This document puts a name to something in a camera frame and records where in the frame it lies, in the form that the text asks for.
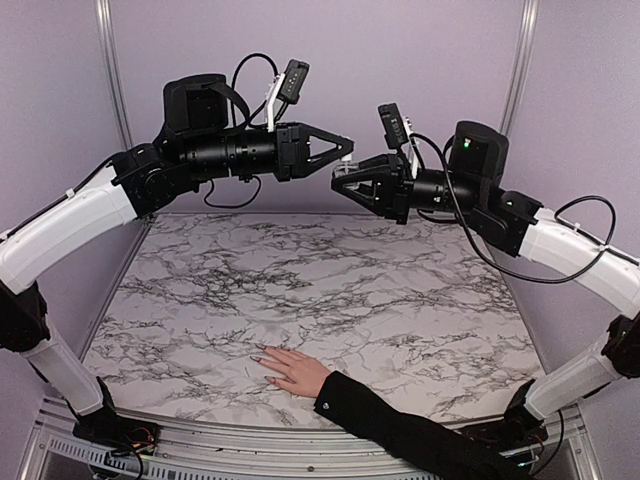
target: purple wall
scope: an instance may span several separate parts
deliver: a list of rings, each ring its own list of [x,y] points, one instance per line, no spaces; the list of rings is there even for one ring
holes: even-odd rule
[[[503,186],[549,208],[585,194],[608,197],[618,211],[614,244],[640,255],[640,4],[542,2],[531,71],[512,134]],[[598,206],[577,210],[604,237]],[[510,266],[532,273],[526,262]],[[544,363],[554,369],[604,332],[616,313],[572,284],[511,282]],[[640,383],[621,381],[583,402],[603,478],[638,478]]]
[[[78,183],[120,148],[93,2],[0,6],[0,230]],[[111,232],[41,279],[49,321],[78,351],[139,226]],[[0,472],[16,477],[43,384],[0,351]]]
[[[281,69],[290,58],[311,64],[301,101],[285,119],[351,137],[364,159],[386,151],[377,115],[385,102],[398,102],[417,130],[439,142],[461,118],[498,126],[522,3],[115,0],[112,12],[134,142],[158,133],[166,82],[203,72],[223,72],[230,80],[240,59],[257,50]],[[251,62],[238,89],[256,106],[271,72],[266,63]],[[252,211],[359,211],[330,190],[328,168],[289,184],[265,180]],[[221,180],[216,198],[237,203],[253,188]],[[206,209],[197,195],[168,207]]]

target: marble-patterned table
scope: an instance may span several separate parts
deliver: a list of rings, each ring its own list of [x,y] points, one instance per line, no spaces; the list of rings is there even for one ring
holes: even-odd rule
[[[285,345],[437,421],[504,411],[542,369],[499,275],[461,229],[371,216],[163,215],[85,364],[119,407],[327,427],[252,362]]]

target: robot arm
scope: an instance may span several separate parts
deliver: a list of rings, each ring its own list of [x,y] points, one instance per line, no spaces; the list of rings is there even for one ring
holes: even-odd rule
[[[603,245],[579,225],[558,219],[535,199],[499,188],[508,140],[498,132],[473,122],[458,123],[447,144],[451,148],[447,179],[443,170],[416,171],[415,162],[403,153],[412,134],[395,104],[381,106],[379,113],[387,144],[397,153],[357,164],[343,162],[334,170],[334,190],[399,224],[407,222],[411,208],[454,213],[455,223],[460,223],[461,213],[465,224],[495,248],[567,276],[599,256],[575,281],[620,312],[608,333],[584,352],[523,385],[498,425],[483,424],[462,433],[498,448],[512,448],[560,408],[622,377],[640,376],[639,262]]]
[[[93,238],[197,192],[201,183],[229,176],[249,181],[265,173],[284,182],[350,154],[353,142],[347,138],[302,123],[276,123],[273,117],[276,100],[297,103],[308,68],[291,61],[277,77],[268,99],[268,128],[247,129],[249,109],[224,75],[167,84],[165,121],[153,143],[113,155],[43,212],[0,235],[0,347],[20,353],[63,394],[79,421],[76,435],[109,445],[140,425],[116,415],[104,383],[46,323],[36,280]],[[243,114],[241,125],[227,128],[228,102]],[[314,155],[311,137],[334,147]]]

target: black jacket sleeve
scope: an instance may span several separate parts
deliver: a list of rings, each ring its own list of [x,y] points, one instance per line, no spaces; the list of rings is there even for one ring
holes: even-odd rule
[[[398,412],[355,380],[333,372],[316,413],[347,432],[445,480],[532,480],[500,454],[424,417]]]

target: black cable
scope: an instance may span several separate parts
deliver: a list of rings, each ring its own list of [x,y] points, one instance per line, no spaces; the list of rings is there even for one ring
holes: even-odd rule
[[[567,283],[570,282],[572,280],[575,280],[576,278],[580,277],[581,275],[584,275],[587,271],[589,271],[596,263],[598,263],[600,261],[600,259],[602,258],[602,256],[607,252],[607,249],[603,248],[601,249],[601,251],[598,253],[598,255],[596,255],[596,257],[589,262],[589,264],[582,268],[581,270],[579,270],[578,272],[569,275],[567,277],[562,277],[562,278],[536,278],[536,277],[529,277],[527,275],[522,275],[520,273],[517,272],[513,272],[511,270],[509,270],[508,268],[502,267],[500,265],[498,265],[497,263],[495,263],[494,261],[490,260],[484,253],[482,253],[482,251],[480,250],[480,248],[478,248],[478,245],[476,244],[475,240],[473,239],[473,236],[471,235],[471,230],[469,229],[469,226],[467,225],[467,222],[464,219],[464,216],[462,214],[462,209],[460,208],[460,204],[458,203],[458,198],[455,194],[455,191],[453,189],[453,184],[451,182],[451,176],[449,175],[449,168],[447,166],[447,161],[444,157],[444,154],[442,153],[442,150],[440,150],[440,148],[438,147],[438,145],[436,145],[433,140],[431,140],[429,137],[425,137],[424,135],[420,135],[419,133],[413,133],[412,136],[419,138],[421,140],[424,140],[425,142],[427,142],[429,144],[429,146],[431,146],[431,148],[433,148],[435,150],[435,152],[438,154],[438,157],[440,158],[440,163],[442,164],[442,168],[444,171],[444,177],[445,180],[447,182],[447,187],[449,188],[449,191],[451,192],[451,198],[453,199],[453,205],[455,207],[455,212],[458,215],[458,219],[460,220],[460,225],[462,225],[462,229],[464,230],[464,233],[467,237],[467,240],[469,240],[469,243],[471,244],[471,247],[473,248],[474,252],[476,252],[476,254],[489,266],[495,268],[496,270],[498,270],[499,272],[504,273],[505,275],[509,275],[511,277],[517,278],[519,280],[524,280],[527,282],[532,282],[532,283],[542,283],[545,285],[559,285],[562,283]],[[581,197],[578,198],[576,200],[573,200],[571,202],[569,202],[567,205],[563,206],[560,208],[560,212],[566,210],[567,208],[576,205],[577,203],[583,202],[583,201],[587,201],[587,200],[597,200],[600,201],[602,203],[604,203],[605,205],[607,205],[607,207],[609,207],[609,210],[611,211],[611,227],[609,228],[609,233],[607,235],[607,239],[605,240],[605,246],[608,246],[609,243],[611,242],[611,238],[613,237],[613,233],[615,231],[616,228],[616,211],[615,208],[613,207],[613,204],[607,200],[606,198],[603,197],[598,197],[595,195],[590,195],[588,197]]]
[[[282,103],[282,105],[280,105],[280,109],[278,110],[278,113],[276,113],[276,123],[284,117],[284,114],[287,112],[287,108],[289,108],[288,103]]]
[[[551,461],[556,457],[556,455],[558,455],[558,452],[560,451],[560,448],[562,447],[562,441],[564,440],[564,416],[562,415],[562,412],[560,410],[558,410],[558,415],[560,416],[560,438],[558,440],[558,445],[556,445],[556,448],[553,451],[553,453],[540,466],[540,468],[538,468],[535,472],[533,472],[531,474],[532,477],[538,475],[542,470],[547,468],[549,466],[549,464],[551,463]]]
[[[409,141],[411,142],[411,148],[413,149],[413,153],[415,153],[416,157],[418,157],[418,163],[420,163],[420,168],[422,170],[426,170],[424,159],[422,158],[422,153],[420,153],[420,149],[418,148],[418,144],[416,143],[416,139],[413,137],[409,137]]]
[[[420,149],[418,148],[418,144],[416,143],[415,138],[409,137],[409,141],[411,142],[411,148],[413,149],[413,152],[415,153],[416,157],[418,157],[420,168],[422,168],[422,170],[426,170],[427,167],[426,167],[426,164],[424,163],[424,158],[422,158],[422,153],[420,153]],[[417,210],[417,212],[420,218],[422,218],[423,220],[427,220],[428,222],[431,222],[431,223],[437,223],[439,225],[455,225],[458,223],[458,220],[456,218],[436,218],[436,217],[427,215],[425,210],[419,210],[419,209]]]
[[[247,55],[246,57],[244,57],[240,61],[238,66],[236,67],[236,70],[233,72],[233,78],[231,80],[231,88],[233,90],[236,89],[236,82],[238,81],[238,75],[240,74],[240,70],[242,69],[244,64],[247,63],[252,58],[262,58],[262,59],[266,60],[267,62],[269,62],[269,65],[271,65],[271,69],[273,70],[273,76],[275,77],[275,76],[278,75],[278,67],[277,67],[276,63],[273,61],[273,59],[269,55],[266,55],[266,54],[260,53],[260,52],[254,52],[254,53],[251,53],[251,54]],[[261,127],[264,126],[264,124],[262,124],[262,125],[253,125],[251,123],[251,121],[253,121],[253,119],[258,116],[258,114],[264,109],[266,104],[267,104],[266,100],[263,101],[260,104],[260,106],[249,117],[249,126],[251,128],[261,128]],[[233,122],[233,126],[235,127],[236,126],[236,109],[235,109],[234,106],[231,107],[231,121]]]
[[[455,218],[436,218],[436,217],[431,217],[429,215],[427,215],[425,212],[425,210],[417,210],[418,212],[418,216],[428,222],[431,223],[437,223],[439,225],[454,225],[459,223],[458,220],[456,220]]]
[[[88,176],[86,176],[74,189],[73,189],[73,193],[76,194],[78,193],[82,188],[84,188],[87,183],[89,183],[91,181],[91,179],[93,177],[95,177],[98,172],[100,172],[100,170],[102,170],[104,167],[106,167],[109,163],[111,162],[111,159],[108,158],[106,160],[104,160],[102,163],[100,163],[100,165],[98,165]],[[22,230],[24,227],[26,227],[27,225],[29,225],[31,222],[33,222],[34,220],[36,220],[38,217],[41,217],[42,215],[44,215],[45,213],[47,213],[49,210],[57,207],[58,205],[60,205],[62,202],[64,202],[65,200],[67,200],[69,197],[67,197],[67,195],[64,195],[62,197],[57,198],[56,200],[54,200],[53,202],[51,202],[49,205],[47,205],[46,207],[44,207],[43,209],[39,210],[38,212],[34,213],[33,215],[31,215],[29,218],[27,218],[26,220],[24,220],[23,222],[21,222],[20,224],[18,224],[16,227],[14,227],[9,233],[7,233],[7,239],[13,237],[16,233],[18,233],[20,230]]]
[[[106,438],[97,439],[95,440],[95,443],[102,445],[104,445],[105,443],[111,443],[118,445],[119,447],[125,447],[129,451],[129,454],[133,453],[133,456],[136,457],[136,460],[138,460],[138,465],[140,466],[140,469],[138,470],[138,476],[135,478],[135,480],[140,480],[142,478],[142,475],[144,475],[144,463],[142,462],[142,457],[140,456],[140,454],[136,451],[135,448],[133,448],[133,445],[129,445],[128,443],[120,442],[118,440],[109,440]]]
[[[239,205],[214,205],[213,203],[209,203],[209,197],[213,194],[215,188],[216,188],[216,184],[213,182],[213,180],[210,180],[211,182],[211,188],[209,189],[209,193],[207,193],[204,197],[204,203],[205,205],[207,205],[208,207],[211,208],[224,208],[227,210],[235,210],[238,208],[243,208],[246,207],[247,205],[249,205],[250,203],[252,203],[256,197],[258,196],[258,194],[260,193],[260,190],[262,189],[262,180],[260,180],[260,177],[256,176],[256,175],[252,175],[251,179],[255,179],[258,181],[258,188],[256,188],[255,193],[253,194],[253,196],[247,200],[244,203],[241,203]]]

